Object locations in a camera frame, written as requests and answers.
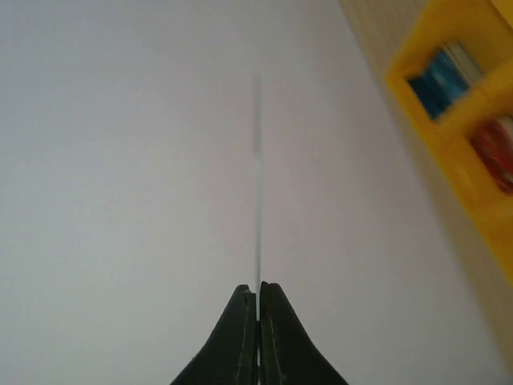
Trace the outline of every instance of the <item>blurry yellow box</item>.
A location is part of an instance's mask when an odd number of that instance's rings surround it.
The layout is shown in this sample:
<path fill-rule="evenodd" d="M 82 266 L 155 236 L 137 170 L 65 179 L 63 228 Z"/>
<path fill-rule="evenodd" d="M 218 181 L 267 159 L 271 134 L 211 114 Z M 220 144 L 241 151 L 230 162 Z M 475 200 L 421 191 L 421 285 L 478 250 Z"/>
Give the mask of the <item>blurry yellow box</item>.
<path fill-rule="evenodd" d="M 395 55 L 386 82 L 513 283 L 513 195 L 471 145 L 477 128 L 513 116 L 513 0 L 431 0 Z M 410 85 L 457 43 L 483 76 L 434 119 Z"/>

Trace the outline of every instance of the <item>yellow toy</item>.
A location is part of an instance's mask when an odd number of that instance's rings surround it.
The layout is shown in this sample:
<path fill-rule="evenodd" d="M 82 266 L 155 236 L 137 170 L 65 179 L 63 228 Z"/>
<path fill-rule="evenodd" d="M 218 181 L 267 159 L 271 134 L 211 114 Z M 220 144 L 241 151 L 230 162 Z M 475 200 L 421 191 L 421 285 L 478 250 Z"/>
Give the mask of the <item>yellow toy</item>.
<path fill-rule="evenodd" d="M 483 77 L 433 120 L 408 80 L 454 42 Z M 431 0 L 386 81 L 513 283 L 513 195 L 498 187 L 469 141 L 483 122 L 513 116 L 513 0 Z"/>

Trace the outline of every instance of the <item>blue object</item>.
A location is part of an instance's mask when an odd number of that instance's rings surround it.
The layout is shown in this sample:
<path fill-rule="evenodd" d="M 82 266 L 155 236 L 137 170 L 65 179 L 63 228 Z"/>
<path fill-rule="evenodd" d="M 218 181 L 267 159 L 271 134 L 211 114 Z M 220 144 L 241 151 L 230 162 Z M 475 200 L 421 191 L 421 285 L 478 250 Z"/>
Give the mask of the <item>blue object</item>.
<path fill-rule="evenodd" d="M 437 53 L 421 76 L 408 83 L 433 120 L 469 89 L 467 81 L 443 51 Z"/>

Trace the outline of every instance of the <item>red object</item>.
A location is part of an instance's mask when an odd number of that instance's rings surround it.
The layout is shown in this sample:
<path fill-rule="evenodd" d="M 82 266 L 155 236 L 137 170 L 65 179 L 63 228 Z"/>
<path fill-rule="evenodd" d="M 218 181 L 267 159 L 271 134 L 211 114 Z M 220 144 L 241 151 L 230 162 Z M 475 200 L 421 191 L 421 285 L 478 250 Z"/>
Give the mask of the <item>red object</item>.
<path fill-rule="evenodd" d="M 513 120 L 506 117 L 483 124 L 471 144 L 499 188 L 513 193 Z"/>

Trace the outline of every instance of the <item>white wall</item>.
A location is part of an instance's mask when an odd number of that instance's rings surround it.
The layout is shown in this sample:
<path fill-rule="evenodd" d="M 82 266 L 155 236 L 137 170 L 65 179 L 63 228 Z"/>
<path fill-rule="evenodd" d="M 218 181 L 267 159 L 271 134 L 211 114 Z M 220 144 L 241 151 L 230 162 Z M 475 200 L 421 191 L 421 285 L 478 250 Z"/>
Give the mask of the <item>white wall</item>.
<path fill-rule="evenodd" d="M 333 0 L 0 2 L 0 383 L 154 383 L 263 278 L 352 383 L 507 373 Z"/>

